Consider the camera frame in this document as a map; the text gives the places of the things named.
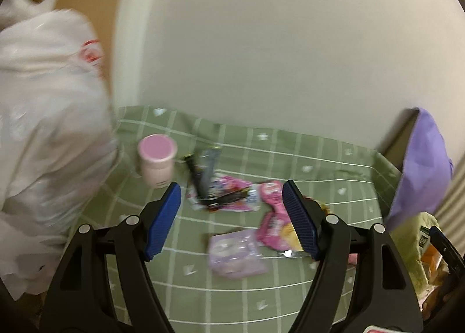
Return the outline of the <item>pink cartoon milk carton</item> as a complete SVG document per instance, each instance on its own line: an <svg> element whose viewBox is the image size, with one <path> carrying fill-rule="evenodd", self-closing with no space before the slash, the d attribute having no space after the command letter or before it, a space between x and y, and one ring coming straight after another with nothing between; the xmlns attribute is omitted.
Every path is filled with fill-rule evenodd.
<svg viewBox="0 0 465 333"><path fill-rule="evenodd" d="M207 197L199 197L193 185L187 189L187 199L193 210L219 210L245 213L258 211L261 205L259 184L236 177L218 174L213 176Z"/></svg>

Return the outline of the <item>orange bread bag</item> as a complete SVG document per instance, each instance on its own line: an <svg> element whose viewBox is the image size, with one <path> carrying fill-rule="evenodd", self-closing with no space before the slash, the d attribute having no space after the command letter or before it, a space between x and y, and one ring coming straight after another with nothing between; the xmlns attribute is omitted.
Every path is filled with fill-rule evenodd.
<svg viewBox="0 0 465 333"><path fill-rule="evenodd" d="M429 245L424 251L421 263L430 284L440 283L449 274L448 265L433 245Z"/></svg>

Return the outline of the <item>green white milk pouch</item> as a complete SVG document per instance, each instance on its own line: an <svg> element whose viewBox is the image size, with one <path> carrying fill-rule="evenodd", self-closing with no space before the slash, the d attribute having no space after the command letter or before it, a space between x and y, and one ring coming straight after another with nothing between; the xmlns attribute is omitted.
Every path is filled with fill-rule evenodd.
<svg viewBox="0 0 465 333"><path fill-rule="evenodd" d="M421 254L425 253L430 246L430 229L421 226L419 229L418 247Z"/></svg>

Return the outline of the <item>green trash bag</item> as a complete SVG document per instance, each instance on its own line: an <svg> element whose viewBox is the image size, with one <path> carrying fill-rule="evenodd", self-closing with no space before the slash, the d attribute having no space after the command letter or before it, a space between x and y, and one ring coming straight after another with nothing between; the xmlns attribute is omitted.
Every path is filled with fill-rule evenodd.
<svg viewBox="0 0 465 333"><path fill-rule="evenodd" d="M445 257L431 243L430 229L437 219L421 212L399 224L390 224L389 233L399 251L414 286L424 321L455 294L458 279Z"/></svg>

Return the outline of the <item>ribbed beige headboard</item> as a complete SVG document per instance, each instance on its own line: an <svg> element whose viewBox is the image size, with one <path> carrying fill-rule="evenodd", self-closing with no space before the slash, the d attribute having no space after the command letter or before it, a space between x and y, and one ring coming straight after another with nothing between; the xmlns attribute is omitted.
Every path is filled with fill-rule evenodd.
<svg viewBox="0 0 465 333"><path fill-rule="evenodd" d="M435 216L449 239L464 225L464 159L455 168L452 182Z"/></svg>

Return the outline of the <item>pink snack wrapper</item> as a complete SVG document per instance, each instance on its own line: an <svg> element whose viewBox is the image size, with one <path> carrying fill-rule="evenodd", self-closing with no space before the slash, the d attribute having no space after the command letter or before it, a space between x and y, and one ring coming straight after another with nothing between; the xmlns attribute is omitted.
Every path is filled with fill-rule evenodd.
<svg viewBox="0 0 465 333"><path fill-rule="evenodd" d="M264 216L256 237L261 244L272 250L302 252L303 248L283 203L282 187L283 184L275 180L260 184L260 198L271 207L271 211Z"/></svg>

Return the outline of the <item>purple pillow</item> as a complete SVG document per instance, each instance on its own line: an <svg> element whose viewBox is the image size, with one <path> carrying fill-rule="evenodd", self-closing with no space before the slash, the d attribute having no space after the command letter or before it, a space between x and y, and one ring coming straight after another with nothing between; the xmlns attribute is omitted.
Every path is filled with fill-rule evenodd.
<svg viewBox="0 0 465 333"><path fill-rule="evenodd" d="M453 178L453 162L432 117L417 108L402 163L402 176L384 224L390 231L419 213L433 215Z"/></svg>

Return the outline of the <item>green grid bed sheet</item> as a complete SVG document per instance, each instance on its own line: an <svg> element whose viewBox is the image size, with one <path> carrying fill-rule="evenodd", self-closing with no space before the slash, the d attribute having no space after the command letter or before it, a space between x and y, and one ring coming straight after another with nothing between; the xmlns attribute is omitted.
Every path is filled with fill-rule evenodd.
<svg viewBox="0 0 465 333"><path fill-rule="evenodd" d="M301 193L347 224L369 228L387 215L400 171L377 151L276 128L220 124L176 110L141 105L118 113L120 156L80 224L113 227L162 196L140 175L141 139L164 134L177 146L173 179L183 201L162 251L148 263L157 297L177 332L286 332L310 290L317 263L271 249L256 233L272 208L266 187L294 180ZM214 185L249 187L254 205L209 212L194 202L184 158L206 164L217 147Z"/></svg>

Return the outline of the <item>lilac small packet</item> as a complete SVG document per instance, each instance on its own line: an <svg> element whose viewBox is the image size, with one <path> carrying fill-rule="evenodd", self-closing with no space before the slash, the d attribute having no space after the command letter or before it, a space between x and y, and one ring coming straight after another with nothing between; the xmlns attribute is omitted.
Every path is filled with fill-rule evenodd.
<svg viewBox="0 0 465 333"><path fill-rule="evenodd" d="M207 256L212 272L231 280L268 272L252 229L211 236Z"/></svg>

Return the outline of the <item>white plastic bag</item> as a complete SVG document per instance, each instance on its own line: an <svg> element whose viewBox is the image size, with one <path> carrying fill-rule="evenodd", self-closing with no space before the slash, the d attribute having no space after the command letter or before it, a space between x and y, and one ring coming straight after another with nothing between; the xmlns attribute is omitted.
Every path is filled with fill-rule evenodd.
<svg viewBox="0 0 465 333"><path fill-rule="evenodd" d="M118 153L99 39L56 2L1 3L1 280L14 299L48 289Z"/></svg>

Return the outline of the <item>pink cup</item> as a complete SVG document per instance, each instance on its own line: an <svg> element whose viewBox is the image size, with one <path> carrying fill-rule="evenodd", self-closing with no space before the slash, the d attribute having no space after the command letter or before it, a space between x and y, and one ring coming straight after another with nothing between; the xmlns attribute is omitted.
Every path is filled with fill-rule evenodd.
<svg viewBox="0 0 465 333"><path fill-rule="evenodd" d="M176 142L168 135L153 134L139 141L137 151L145 183L152 188L167 186L174 174Z"/></svg>

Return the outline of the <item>black dark wrapper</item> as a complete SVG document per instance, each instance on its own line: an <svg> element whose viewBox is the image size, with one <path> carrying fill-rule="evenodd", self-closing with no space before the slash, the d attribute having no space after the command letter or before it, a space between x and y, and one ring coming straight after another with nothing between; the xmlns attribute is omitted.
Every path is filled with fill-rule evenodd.
<svg viewBox="0 0 465 333"><path fill-rule="evenodd" d="M192 185L195 188L198 202L205 206L211 213L232 205L235 202L245 201L250 187L235 188L232 191L222 191L218 196L210 192L213 185L215 164L221 153L220 146L213 146L207 150L207 165L200 167L197 164L196 156L188 154L184 156L184 162L187 165Z"/></svg>

